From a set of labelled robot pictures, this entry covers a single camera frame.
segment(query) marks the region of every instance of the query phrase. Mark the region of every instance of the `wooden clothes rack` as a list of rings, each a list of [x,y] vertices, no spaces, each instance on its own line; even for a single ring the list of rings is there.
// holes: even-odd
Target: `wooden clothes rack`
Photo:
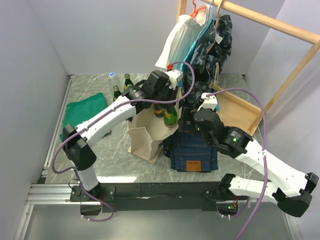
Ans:
[[[202,0],[205,3],[210,4],[211,0]],[[267,112],[271,106],[276,102],[276,100],[281,96],[281,94],[287,89],[287,87],[292,83],[292,81],[297,77],[301,70],[307,65],[307,63],[313,58],[313,56],[320,49],[320,35],[304,30],[302,28],[290,25],[283,21],[279,21],[272,17],[263,15],[256,11],[250,10],[248,8],[242,7],[240,5],[234,4],[226,0],[213,0],[212,5],[219,6],[220,8],[237,14],[241,17],[254,21],[258,24],[265,25],[269,28],[282,32],[284,34],[290,35],[297,39],[303,40],[313,46],[302,58],[302,60],[297,64],[293,71],[286,78],[284,83],[274,94],[268,104],[264,107],[264,111]],[[177,21],[179,16],[186,13],[187,0],[178,0],[177,9]],[[236,126],[242,128],[247,133],[253,135],[256,131],[261,119],[261,110],[252,105],[251,103],[242,100],[241,98],[233,95],[232,93],[225,92],[218,95],[218,101],[221,105],[221,111],[218,112],[221,120],[227,126]]]

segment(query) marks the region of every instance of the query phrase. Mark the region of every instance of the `white shirt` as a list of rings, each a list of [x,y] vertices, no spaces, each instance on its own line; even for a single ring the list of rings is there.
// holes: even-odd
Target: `white shirt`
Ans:
[[[203,4],[202,6],[206,8],[200,10],[195,18],[185,14],[179,16],[178,23],[166,39],[162,53],[155,64],[156,67],[166,70],[170,63],[185,59],[209,17],[207,16],[209,5]]]

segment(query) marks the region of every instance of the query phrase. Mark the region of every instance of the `bottle cap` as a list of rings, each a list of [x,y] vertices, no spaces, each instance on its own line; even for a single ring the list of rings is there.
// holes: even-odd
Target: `bottle cap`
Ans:
[[[109,78],[113,79],[115,78],[116,74],[112,71],[109,73]]]

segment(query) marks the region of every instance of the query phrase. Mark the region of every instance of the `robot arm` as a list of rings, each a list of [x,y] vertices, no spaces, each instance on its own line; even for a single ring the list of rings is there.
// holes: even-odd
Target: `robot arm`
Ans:
[[[80,178],[79,180],[90,194],[98,198],[100,196],[100,183],[96,177],[93,166],[97,157],[92,151],[92,147],[119,123],[132,118],[143,109],[150,108],[151,103],[135,102],[132,104],[125,104],[119,107],[116,111],[112,111],[91,128],[88,128],[88,125],[99,119],[106,112],[113,110],[115,106],[129,100],[152,99],[169,101],[174,99],[177,94],[177,82],[181,80],[182,77],[182,72],[176,69],[166,73],[155,70],[151,72],[148,79],[144,81],[141,87],[138,85],[131,86],[129,89],[124,91],[115,102],[93,118],[77,125],[75,128],[70,124],[63,128],[63,140],[67,139],[79,130],[87,129],[85,132],[69,141],[63,150],[68,159],[71,160],[73,166],[77,169]],[[167,104],[163,107],[170,108],[172,106],[172,104]]]
[[[285,213],[301,217],[310,205],[311,192],[318,183],[314,173],[305,174],[290,167],[268,151],[249,134],[238,127],[224,126],[215,112],[217,99],[206,97],[203,93],[203,104],[194,114],[196,128],[208,145],[214,146],[222,154],[243,162],[264,175],[263,157],[267,157],[268,179],[263,199],[278,205]],[[245,179],[234,174],[227,174],[221,181],[222,192],[228,191],[236,196],[259,198],[263,181]]]

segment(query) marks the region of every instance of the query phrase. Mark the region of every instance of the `white wall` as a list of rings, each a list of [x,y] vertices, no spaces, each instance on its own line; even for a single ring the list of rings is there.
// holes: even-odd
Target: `white wall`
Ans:
[[[277,19],[320,34],[320,2],[286,0]],[[247,88],[264,105],[312,45],[270,30],[246,75]],[[320,53],[307,64],[267,113],[267,149],[289,165],[320,176]],[[310,209],[298,219],[303,239],[318,239],[320,187]]]
[[[28,0],[69,74],[148,73],[176,23],[178,0]],[[285,0],[232,0],[276,17]],[[187,13],[193,9],[188,0]],[[246,74],[268,28],[235,14],[224,73]]]
[[[0,239],[13,239],[68,76],[26,0],[0,2]]]

